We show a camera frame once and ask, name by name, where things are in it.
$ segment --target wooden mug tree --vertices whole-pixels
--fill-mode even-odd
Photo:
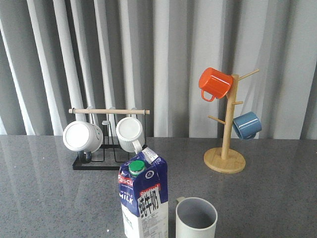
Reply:
[[[233,82],[227,95],[227,107],[225,121],[222,121],[213,116],[209,118],[216,120],[219,123],[224,124],[222,147],[212,148],[204,154],[205,164],[212,170],[225,174],[235,174],[242,171],[246,165],[246,161],[239,152],[230,149],[230,138],[233,123],[233,114],[236,105],[243,104],[243,102],[237,102],[238,83],[241,79],[251,76],[254,73],[259,72],[259,69],[248,73],[242,77],[237,74],[233,74]]]

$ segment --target orange mug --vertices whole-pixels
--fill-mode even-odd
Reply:
[[[207,102],[212,102],[215,98],[223,98],[229,91],[232,81],[232,76],[226,75],[214,68],[207,68],[199,79],[202,98]],[[212,98],[206,99],[205,92],[212,94]]]

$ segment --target blue mug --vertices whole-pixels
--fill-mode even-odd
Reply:
[[[246,113],[233,119],[232,126],[238,137],[244,140],[253,139],[257,132],[262,130],[261,122],[253,112]]]

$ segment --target wooden base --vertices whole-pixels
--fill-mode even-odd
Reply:
[[[220,173],[235,174],[243,171],[246,161],[239,152],[229,149],[225,160],[221,158],[221,147],[212,148],[204,154],[205,164]]]

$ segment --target green bottle cap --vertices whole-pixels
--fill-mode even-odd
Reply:
[[[145,170],[145,163],[142,160],[133,161],[129,164],[129,172],[132,176],[136,177]]]

